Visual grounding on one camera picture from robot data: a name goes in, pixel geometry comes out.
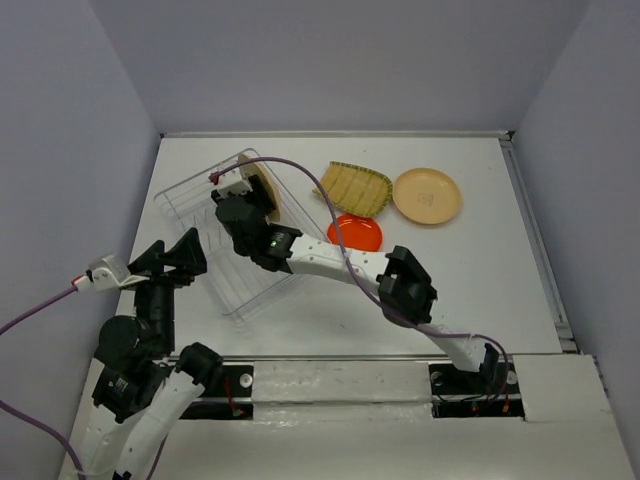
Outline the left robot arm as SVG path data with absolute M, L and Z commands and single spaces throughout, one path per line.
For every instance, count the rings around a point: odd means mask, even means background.
M 175 292 L 206 273 L 199 233 L 191 228 L 171 248 L 155 241 L 129 264 L 114 255 L 74 280 L 79 290 L 134 294 L 133 312 L 114 315 L 98 335 L 99 367 L 85 433 L 77 448 L 82 479 L 137 479 L 182 414 L 221 383 L 223 359 L 201 343 L 186 346 L 174 365 Z

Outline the large cream bird plate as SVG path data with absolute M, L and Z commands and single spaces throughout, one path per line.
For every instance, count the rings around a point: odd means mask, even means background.
M 238 156 L 240 170 L 249 180 L 252 192 L 258 204 L 265 211 L 270 222 L 279 222 L 281 197 L 272 175 L 259 162 L 249 163 L 250 157 L 245 154 Z

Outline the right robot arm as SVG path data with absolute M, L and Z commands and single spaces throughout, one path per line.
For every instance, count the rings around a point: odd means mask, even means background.
M 211 198 L 215 216 L 232 240 L 235 253 L 262 269 L 306 275 L 359 287 L 390 322 L 430 338 L 460 371 L 462 384 L 482 392 L 497 378 L 499 351 L 483 335 L 456 332 L 434 324 L 431 309 L 437 300 L 432 279 L 405 247 L 389 253 L 342 248 L 298 229 L 273 223 L 273 202 L 247 191 Z

